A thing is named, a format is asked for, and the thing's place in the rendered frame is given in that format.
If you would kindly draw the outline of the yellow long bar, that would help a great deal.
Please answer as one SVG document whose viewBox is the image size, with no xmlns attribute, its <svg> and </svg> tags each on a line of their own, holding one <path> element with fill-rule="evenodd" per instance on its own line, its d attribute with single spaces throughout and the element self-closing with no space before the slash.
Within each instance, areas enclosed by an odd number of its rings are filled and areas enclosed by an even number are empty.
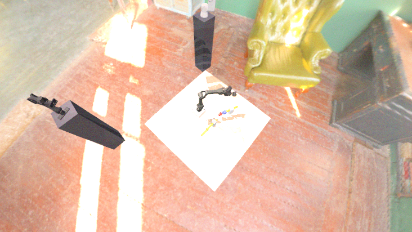
<svg viewBox="0 0 412 232">
<path fill-rule="evenodd" d="M 201 134 L 201 136 L 203 136 L 210 129 L 211 126 L 214 127 L 216 125 L 216 123 L 217 123 L 216 119 L 212 120 L 211 125 L 208 128 L 206 128 L 206 130 Z"/>
</svg>

